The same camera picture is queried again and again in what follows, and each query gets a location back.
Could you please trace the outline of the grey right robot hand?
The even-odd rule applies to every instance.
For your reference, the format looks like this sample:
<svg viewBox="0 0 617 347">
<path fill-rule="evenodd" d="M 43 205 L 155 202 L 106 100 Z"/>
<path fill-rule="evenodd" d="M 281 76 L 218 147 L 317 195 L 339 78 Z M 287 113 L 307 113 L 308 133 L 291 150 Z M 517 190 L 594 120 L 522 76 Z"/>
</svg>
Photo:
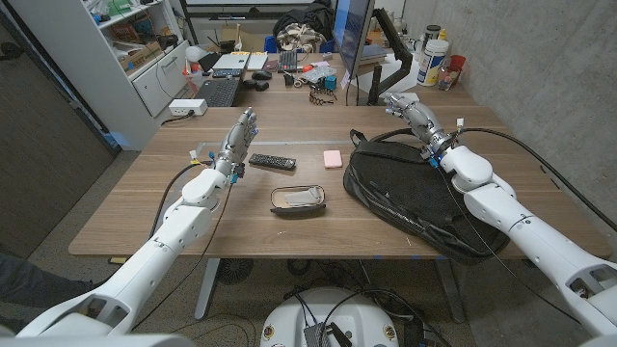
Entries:
<svg viewBox="0 0 617 347">
<path fill-rule="evenodd" d="M 452 136 L 443 131 L 435 114 L 421 102 L 396 93 L 386 93 L 384 101 L 389 105 L 387 112 L 404 120 L 425 144 L 422 156 L 440 161 L 452 143 Z"/>
</svg>

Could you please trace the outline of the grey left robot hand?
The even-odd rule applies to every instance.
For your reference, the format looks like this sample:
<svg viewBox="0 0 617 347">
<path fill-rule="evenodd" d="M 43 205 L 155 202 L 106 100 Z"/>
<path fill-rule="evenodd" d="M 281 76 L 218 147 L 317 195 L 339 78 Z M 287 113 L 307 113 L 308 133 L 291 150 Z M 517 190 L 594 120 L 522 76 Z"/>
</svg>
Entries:
<svg viewBox="0 0 617 347">
<path fill-rule="evenodd" d="M 231 175 L 247 156 L 248 148 L 257 134 L 256 113 L 247 108 L 224 138 L 220 151 L 214 160 L 214 169 L 224 175 Z"/>
</svg>

